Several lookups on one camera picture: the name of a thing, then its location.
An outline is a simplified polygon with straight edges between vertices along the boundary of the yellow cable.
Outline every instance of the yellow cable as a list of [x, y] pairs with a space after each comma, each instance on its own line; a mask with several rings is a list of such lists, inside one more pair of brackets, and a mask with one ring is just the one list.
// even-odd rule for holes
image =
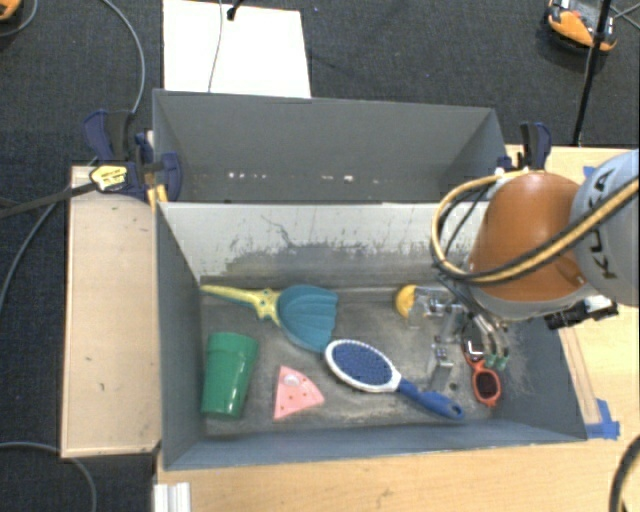
[[[508, 175], [509, 178], [515, 178], [526, 172], [520, 173], [510, 173]], [[462, 192], [465, 192], [471, 188], [482, 186], [488, 183], [492, 183], [500, 179], [501, 176], [488, 176], [486, 178], [481, 178], [480, 180], [475, 180], [473, 182], [469, 182], [461, 185], [460, 187], [452, 190], [449, 194], [445, 196], [442, 200], [436, 213], [434, 215], [433, 221], [431, 223], [431, 241], [433, 244], [433, 249], [436, 257], [440, 259], [440, 262], [443, 267], [445, 267], [449, 272], [459, 275], [460, 277], [468, 276], [469, 273], [460, 269], [446, 260], [444, 253], [442, 251], [442, 247], [440, 246], [439, 240], [439, 232], [438, 232], [438, 222], [440, 218], [440, 214], [444, 207], [451, 201], [451, 199], [455, 198]], [[593, 213], [584, 219], [580, 224], [578, 224], [574, 229], [572, 229], [569, 233], [565, 234], [562, 238], [556, 240], [552, 245], [550, 245], [547, 249], [540, 251], [538, 254], [531, 256], [525, 261], [519, 263], [518, 265], [506, 269], [497, 273], [487, 274], [481, 277], [470, 278], [468, 281], [475, 284], [491, 284], [498, 281], [502, 281], [505, 279], [509, 279], [521, 272], [526, 272], [527, 270], [535, 267], [546, 258], [549, 258], [566, 247], [570, 246], [572, 243], [577, 241], [580, 237], [584, 236], [587, 232], [593, 229], [599, 222], [602, 221], [604, 217], [606, 217], [609, 213], [614, 211], [620, 205], [622, 205], [625, 201], [629, 200], [634, 194], [638, 193], [638, 178], [629, 183], [624, 189], [619, 191], [617, 194], [607, 199], [602, 206], [600, 206], [597, 210], [593, 211]]]

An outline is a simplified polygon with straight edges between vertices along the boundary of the metal bracket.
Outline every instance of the metal bracket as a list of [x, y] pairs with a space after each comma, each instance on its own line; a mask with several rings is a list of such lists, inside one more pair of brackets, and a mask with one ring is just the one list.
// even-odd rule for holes
[[153, 486], [154, 512], [191, 512], [191, 484]]
[[446, 387], [447, 382], [449, 382], [449, 374], [451, 373], [451, 370], [453, 370], [455, 363], [449, 359], [446, 347], [438, 343], [434, 343], [431, 346], [431, 349], [432, 355], [434, 356], [434, 363], [432, 364], [435, 365], [435, 368], [430, 372], [431, 377], [429, 379], [428, 389], [442, 392]]
[[424, 318], [442, 318], [436, 343], [459, 343], [461, 318], [466, 309], [447, 290], [429, 286], [416, 286], [415, 302], [409, 311], [409, 325], [418, 325]]

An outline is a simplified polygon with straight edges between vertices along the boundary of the yellow handle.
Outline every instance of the yellow handle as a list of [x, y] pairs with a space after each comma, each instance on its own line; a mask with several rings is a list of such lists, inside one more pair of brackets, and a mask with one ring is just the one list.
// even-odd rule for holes
[[278, 318], [277, 309], [280, 292], [274, 292], [271, 288], [265, 288], [264, 290], [243, 290], [241, 288], [232, 288], [231, 286], [212, 284], [202, 285], [200, 290], [224, 299], [249, 304], [255, 308], [258, 318], [271, 318], [271, 320], [280, 327], [280, 318]]

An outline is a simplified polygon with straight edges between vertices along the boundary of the green cup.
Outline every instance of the green cup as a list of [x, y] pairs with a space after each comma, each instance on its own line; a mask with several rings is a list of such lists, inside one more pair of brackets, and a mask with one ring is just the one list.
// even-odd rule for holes
[[258, 355], [258, 342], [233, 332], [209, 336], [201, 411], [238, 418]]

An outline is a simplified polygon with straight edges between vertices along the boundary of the gray bin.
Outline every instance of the gray bin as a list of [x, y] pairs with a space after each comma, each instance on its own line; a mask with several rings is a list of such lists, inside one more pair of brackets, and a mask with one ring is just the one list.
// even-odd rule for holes
[[[495, 113], [344, 100], [154, 91], [157, 154], [177, 151], [180, 202], [156, 217], [162, 447], [168, 470], [479, 449], [586, 439], [558, 336], [516, 325], [503, 399], [475, 402], [457, 347], [450, 379], [467, 421], [450, 424], [402, 397], [351, 390], [318, 354], [289, 343], [252, 310], [202, 296], [202, 282], [283, 289], [309, 283], [339, 297], [336, 337], [386, 352], [428, 382], [438, 325], [409, 329], [393, 310], [402, 285], [433, 281], [434, 202], [486, 175], [505, 152]], [[478, 219], [472, 219], [463, 243]], [[260, 341], [245, 411], [235, 422], [199, 412], [204, 344], [214, 331]], [[325, 404], [273, 422], [280, 364], [307, 374]]]

